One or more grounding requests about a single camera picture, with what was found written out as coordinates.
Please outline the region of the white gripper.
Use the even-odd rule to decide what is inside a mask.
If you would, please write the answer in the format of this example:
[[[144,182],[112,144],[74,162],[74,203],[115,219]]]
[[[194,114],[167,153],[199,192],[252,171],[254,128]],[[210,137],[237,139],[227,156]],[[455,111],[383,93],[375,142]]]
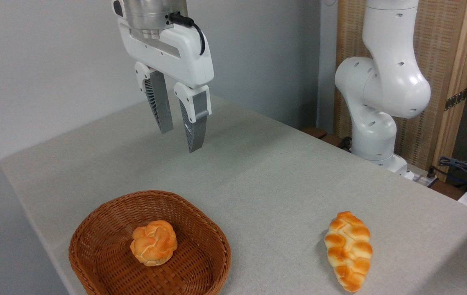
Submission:
[[[147,97],[161,133],[173,129],[164,73],[178,81],[174,93],[179,99],[189,153],[200,149],[207,117],[212,114],[206,85],[214,78],[209,47],[201,55],[199,33],[183,25],[162,30],[159,39],[145,39],[123,18],[118,19],[118,27],[126,51],[137,61],[134,69],[139,88]]]

